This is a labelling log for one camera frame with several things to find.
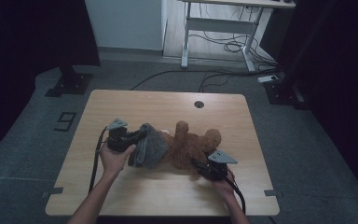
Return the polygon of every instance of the gray cloth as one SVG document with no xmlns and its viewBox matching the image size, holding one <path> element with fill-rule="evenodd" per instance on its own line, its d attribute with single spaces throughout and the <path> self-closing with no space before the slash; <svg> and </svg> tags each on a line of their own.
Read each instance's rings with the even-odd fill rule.
<svg viewBox="0 0 358 224">
<path fill-rule="evenodd" d="M 135 151 L 129 157 L 129 166 L 153 169 L 168 150 L 168 145 L 161 135 L 148 123 L 140 128 L 146 131 L 146 137 L 136 145 Z"/>
</svg>

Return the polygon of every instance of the black cable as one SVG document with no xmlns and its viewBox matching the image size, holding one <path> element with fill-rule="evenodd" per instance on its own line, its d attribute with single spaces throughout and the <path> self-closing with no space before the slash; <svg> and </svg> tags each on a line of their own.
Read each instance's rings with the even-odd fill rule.
<svg viewBox="0 0 358 224">
<path fill-rule="evenodd" d="M 202 78 L 202 81 L 201 81 L 201 83 L 200 83 L 198 92 L 201 92 L 203 80 L 206 78 L 206 76 L 207 76 L 208 73 L 210 73 L 210 72 L 215 72 L 215 73 L 226 73 L 226 72 L 229 72 L 229 73 L 230 73 L 231 71 L 222 69 L 222 70 L 211 70 L 211 71 L 206 72 L 206 73 L 204 74 L 203 78 Z"/>
<path fill-rule="evenodd" d="M 243 11 L 245 10 L 245 7 L 242 7 L 242 12 L 240 14 L 240 17 L 238 18 L 238 20 L 240 21 L 242 19 L 242 15 L 243 15 Z"/>
<path fill-rule="evenodd" d="M 241 16 L 243 14 L 243 10 L 245 9 L 245 7 L 242 8 L 242 12 L 241 12 L 241 15 L 240 15 L 240 19 L 241 19 Z M 251 10 L 250 10 L 250 13 L 249 13 L 249 19 L 248 21 L 251 20 L 252 18 L 252 14 L 254 12 L 254 8 L 251 7 Z M 190 36 L 196 36 L 196 37 L 200 37 L 200 38 L 203 38 L 207 41 L 210 41 L 210 42 L 213 42 L 215 44 L 220 44 L 220 45 L 224 45 L 224 50 L 227 51 L 227 52 L 239 52 L 239 51 L 242 51 L 242 49 L 244 48 L 247 40 L 248 40 L 248 35 L 239 35 L 239 36 L 235 36 L 235 34 L 233 34 L 233 37 L 232 38 L 211 38 L 209 37 L 206 32 L 203 32 L 205 37 L 204 36 L 201 36 L 201 35 L 190 35 Z M 245 39 L 245 42 L 240 42 L 237 40 L 237 38 L 240 38 L 240 37 L 246 37 Z M 232 41 L 229 41 L 227 43 L 222 43 L 222 42 L 218 42 L 220 40 L 232 40 Z M 253 49 L 252 47 L 250 48 L 250 53 L 252 54 L 252 56 L 254 57 L 255 61 L 257 61 L 258 63 L 265 63 L 265 64 L 268 64 L 270 66 L 277 66 L 277 63 L 274 61 L 274 60 L 271 60 L 269 58 L 266 58 L 266 57 L 263 57 L 261 55 L 259 55 L 257 53 L 257 48 L 259 46 L 259 43 L 258 43 L 258 40 L 254 38 L 254 40 L 256 41 L 256 46 L 255 48 Z"/>
<path fill-rule="evenodd" d="M 273 224 L 277 224 L 272 217 L 268 217 L 268 219 L 269 219 Z"/>
<path fill-rule="evenodd" d="M 234 184 L 235 184 L 235 186 L 236 186 L 236 187 L 238 187 L 237 182 L 235 181 L 235 176 L 234 176 L 234 173 L 232 173 L 232 171 L 231 171 L 230 169 L 227 169 L 227 170 L 231 173 L 231 175 L 232 175 L 232 179 L 234 180 Z"/>
<path fill-rule="evenodd" d="M 204 72 L 208 72 L 208 71 L 177 70 L 177 71 L 165 71 L 165 72 L 160 72 L 160 73 L 157 73 L 157 74 L 155 74 L 155 75 L 153 75 L 153 76 L 151 76 L 151 77 L 148 77 L 148 78 L 144 79 L 143 81 L 141 81 L 140 83 L 136 84 L 134 87 L 132 87 L 132 88 L 130 89 L 130 91 L 133 91 L 135 88 L 139 87 L 140 85 L 142 85 L 142 84 L 145 83 L 147 80 L 149 80 L 149 79 L 151 79 L 151 78 L 153 78 L 153 77 L 157 77 L 157 76 L 161 76 L 161 75 L 164 75 L 164 74 L 167 74 L 167 73 L 173 73 L 173 72 L 176 72 L 176 73 L 190 73 L 190 72 L 195 72 L 195 73 L 197 73 L 197 72 L 202 72 L 202 73 L 204 73 Z"/>
<path fill-rule="evenodd" d="M 264 63 L 264 64 L 259 64 L 259 65 L 257 66 L 257 70 L 260 71 L 260 67 L 261 67 L 261 66 L 268 66 L 268 67 L 273 67 L 273 68 L 275 68 L 274 65 L 270 65 L 270 64 L 268 64 L 268 63 Z"/>
<path fill-rule="evenodd" d="M 237 12 L 237 10 L 238 10 L 238 6 L 236 6 L 236 7 L 235 7 L 235 11 L 231 14 L 230 19 L 232 19 L 232 17 L 233 17 L 233 16 L 234 16 L 234 14 Z"/>
<path fill-rule="evenodd" d="M 228 179 L 228 177 L 224 176 L 223 179 L 226 180 L 226 182 L 235 190 L 235 192 L 238 194 L 238 196 L 240 196 L 241 203 L 242 203 L 242 212 L 246 215 L 246 203 L 245 203 L 245 199 L 243 198 L 243 195 L 242 195 L 240 189 L 236 185 L 234 185 L 234 183 L 231 182 L 231 180 Z"/>
<path fill-rule="evenodd" d="M 246 12 L 247 12 L 247 13 L 252 13 L 253 9 L 252 9 L 252 11 L 250 11 L 250 10 L 248 10 L 248 8 L 249 8 L 249 7 L 246 8 Z"/>
<path fill-rule="evenodd" d="M 209 15 L 209 12 L 208 12 L 208 4 L 205 4 L 205 9 L 206 9 L 206 14 L 209 16 L 209 18 L 211 18 L 211 15 Z"/>
<path fill-rule="evenodd" d="M 104 132 L 106 131 L 106 128 L 107 127 L 105 127 L 101 132 L 100 138 L 98 139 L 97 147 L 95 148 L 94 165 L 92 167 L 91 180 L 89 181 L 89 193 L 94 188 L 95 175 L 97 174 L 97 168 L 98 168 L 98 157 L 100 155 L 101 144 L 103 143 L 103 135 Z"/>
<path fill-rule="evenodd" d="M 201 3 L 200 3 L 200 17 L 202 18 Z"/>
<path fill-rule="evenodd" d="M 250 77 L 250 76 L 255 76 L 255 75 L 261 75 L 261 74 L 268 74 L 268 73 L 277 73 L 277 72 L 280 72 L 280 70 L 276 69 L 276 68 L 272 68 L 272 69 L 266 69 L 266 70 L 263 70 L 263 71 L 259 71 L 259 72 L 256 72 L 256 73 L 219 73 L 219 74 L 214 74 L 214 75 L 210 75 L 206 78 L 204 78 L 201 82 L 201 91 L 204 92 L 204 89 L 205 87 L 207 86 L 223 86 L 224 84 L 227 83 L 227 81 L 231 78 L 231 77 Z M 227 77 L 227 81 L 225 81 L 224 83 L 222 84 L 208 84 L 208 85 L 203 85 L 204 82 L 209 79 L 209 78 L 212 78 L 212 77 L 220 77 L 220 76 L 228 76 Z"/>
</svg>

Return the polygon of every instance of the human hand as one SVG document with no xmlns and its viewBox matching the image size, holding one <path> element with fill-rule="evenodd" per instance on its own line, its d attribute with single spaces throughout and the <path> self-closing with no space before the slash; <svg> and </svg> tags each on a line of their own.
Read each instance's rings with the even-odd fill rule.
<svg viewBox="0 0 358 224">
<path fill-rule="evenodd" d="M 227 178 L 234 183 L 235 175 L 229 170 Z M 212 185 L 216 192 L 223 198 L 227 199 L 228 197 L 235 197 L 234 196 L 234 189 L 228 184 L 226 180 L 219 180 L 219 181 L 212 181 Z"/>
<path fill-rule="evenodd" d="M 130 154 L 136 149 L 135 145 L 128 147 L 124 152 L 115 152 L 111 150 L 107 143 L 101 147 L 101 161 L 103 162 L 103 174 L 116 178 L 120 171 L 123 170 L 124 164 Z"/>
</svg>

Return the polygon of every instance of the black base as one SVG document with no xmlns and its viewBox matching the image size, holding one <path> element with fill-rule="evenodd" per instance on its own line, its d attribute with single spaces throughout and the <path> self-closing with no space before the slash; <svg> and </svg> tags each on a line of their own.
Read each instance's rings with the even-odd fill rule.
<svg viewBox="0 0 358 224">
<path fill-rule="evenodd" d="M 284 88 L 281 83 L 266 82 L 263 84 L 269 103 L 272 105 L 292 105 L 298 110 L 310 110 L 307 102 L 299 102 L 292 88 Z"/>
<path fill-rule="evenodd" d="M 282 84 L 276 82 L 263 83 L 269 103 L 272 105 L 294 105 L 296 96 L 292 89 L 283 90 Z"/>
<path fill-rule="evenodd" d="M 72 85 L 66 87 L 63 85 L 63 78 L 61 77 L 55 85 L 54 89 L 49 89 L 46 92 L 46 97 L 61 97 L 62 94 L 83 95 L 92 80 L 92 74 L 76 74 L 77 77 Z"/>
</svg>

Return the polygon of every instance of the white desk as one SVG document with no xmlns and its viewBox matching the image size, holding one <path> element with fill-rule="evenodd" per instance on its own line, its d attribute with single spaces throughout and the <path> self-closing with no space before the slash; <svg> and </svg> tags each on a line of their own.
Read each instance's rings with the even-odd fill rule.
<svg viewBox="0 0 358 224">
<path fill-rule="evenodd" d="M 253 57 L 250 54 L 250 48 L 252 46 L 253 39 L 255 38 L 255 32 L 257 30 L 258 23 L 260 21 L 261 14 L 263 13 L 264 7 L 280 7 L 280 8 L 294 8 L 296 4 L 292 1 L 291 3 L 284 3 L 283 0 L 280 2 L 272 0 L 181 0 L 188 3 L 187 14 L 186 14 L 186 27 L 185 27 L 185 43 L 183 44 L 182 51 L 182 63 L 183 68 L 187 68 L 188 61 L 188 32 L 194 31 L 210 31 L 219 33 L 232 33 L 249 35 L 246 41 L 245 48 L 242 49 L 242 54 L 245 59 L 246 65 L 250 72 L 255 71 L 253 64 Z M 206 4 L 221 4 L 221 5 L 239 5 L 249 7 L 260 7 L 257 12 L 257 16 L 254 21 L 227 21 L 227 20 L 216 20 L 216 19 L 205 19 L 205 18 L 191 18 L 191 3 L 206 3 Z"/>
</svg>

